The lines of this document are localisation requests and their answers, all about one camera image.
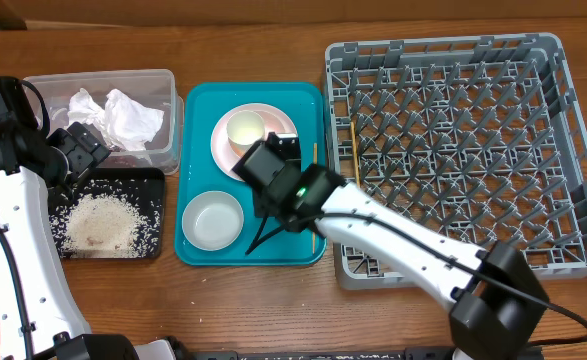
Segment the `white bowl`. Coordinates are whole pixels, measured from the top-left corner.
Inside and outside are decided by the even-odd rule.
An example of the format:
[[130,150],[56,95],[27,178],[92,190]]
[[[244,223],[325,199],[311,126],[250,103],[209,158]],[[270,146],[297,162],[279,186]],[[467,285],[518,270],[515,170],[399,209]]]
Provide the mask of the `white bowl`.
[[222,191],[207,191],[194,197],[182,214],[186,240],[203,251],[218,251],[240,235],[244,213],[240,203]]

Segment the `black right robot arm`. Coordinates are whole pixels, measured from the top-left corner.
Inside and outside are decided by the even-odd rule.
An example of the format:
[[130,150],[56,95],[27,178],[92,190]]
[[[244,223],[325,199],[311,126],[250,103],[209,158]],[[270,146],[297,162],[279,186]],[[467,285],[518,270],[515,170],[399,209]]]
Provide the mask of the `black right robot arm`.
[[434,232],[381,205],[330,168],[303,168],[293,137],[255,142],[234,166],[284,231],[309,229],[380,260],[448,313],[455,359],[517,359],[548,296],[517,249],[489,250]]

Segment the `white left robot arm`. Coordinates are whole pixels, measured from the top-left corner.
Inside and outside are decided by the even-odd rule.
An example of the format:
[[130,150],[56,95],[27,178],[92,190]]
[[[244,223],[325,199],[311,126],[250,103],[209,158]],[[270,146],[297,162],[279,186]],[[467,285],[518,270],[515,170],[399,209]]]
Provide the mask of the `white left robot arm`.
[[109,155],[82,125],[50,129],[25,92],[0,76],[0,358],[191,359],[175,337],[133,345],[95,334],[71,295],[49,224],[48,197],[71,197]]

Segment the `cream cup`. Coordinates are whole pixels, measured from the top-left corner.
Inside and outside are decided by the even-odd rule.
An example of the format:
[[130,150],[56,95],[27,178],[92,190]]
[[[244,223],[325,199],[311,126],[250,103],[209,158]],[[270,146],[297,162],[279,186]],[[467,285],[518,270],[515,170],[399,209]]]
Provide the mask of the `cream cup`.
[[264,120],[254,111],[239,111],[229,118],[226,133],[232,150],[242,156],[256,141],[264,138]]

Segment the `wooden chopstick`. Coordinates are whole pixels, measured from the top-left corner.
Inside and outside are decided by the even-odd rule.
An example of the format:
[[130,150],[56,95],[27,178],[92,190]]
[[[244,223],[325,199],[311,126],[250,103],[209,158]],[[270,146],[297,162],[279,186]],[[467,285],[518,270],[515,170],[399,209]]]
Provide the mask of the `wooden chopstick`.
[[360,167],[359,167],[359,156],[357,150],[357,143],[358,138],[356,134],[356,122],[351,120],[350,122],[350,136],[351,136],[351,145],[352,145],[352,158],[353,158],[353,165],[354,165],[354,179],[355,183],[358,187],[361,187],[361,178],[360,178]]
[[[318,146],[317,143],[313,144],[313,164],[317,163],[317,157],[318,157]],[[316,250],[316,233],[312,232],[312,255],[315,254],[315,250]]]

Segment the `red snack wrapper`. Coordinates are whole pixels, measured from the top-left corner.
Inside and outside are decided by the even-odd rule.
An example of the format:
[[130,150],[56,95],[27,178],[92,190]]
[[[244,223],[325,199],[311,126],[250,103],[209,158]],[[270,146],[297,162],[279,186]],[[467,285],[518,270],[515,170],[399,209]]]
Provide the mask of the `red snack wrapper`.
[[138,168],[149,165],[149,158],[139,151],[115,151],[113,150],[107,159],[102,163],[108,168]]

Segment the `white napkin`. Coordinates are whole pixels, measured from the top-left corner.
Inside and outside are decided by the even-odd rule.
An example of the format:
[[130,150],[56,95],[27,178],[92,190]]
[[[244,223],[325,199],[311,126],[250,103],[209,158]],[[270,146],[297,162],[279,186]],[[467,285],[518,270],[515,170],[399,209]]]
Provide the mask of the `white napkin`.
[[81,88],[69,101],[69,124],[92,125],[109,147],[145,151],[162,127],[164,111],[145,107],[118,89],[106,98],[101,107]]

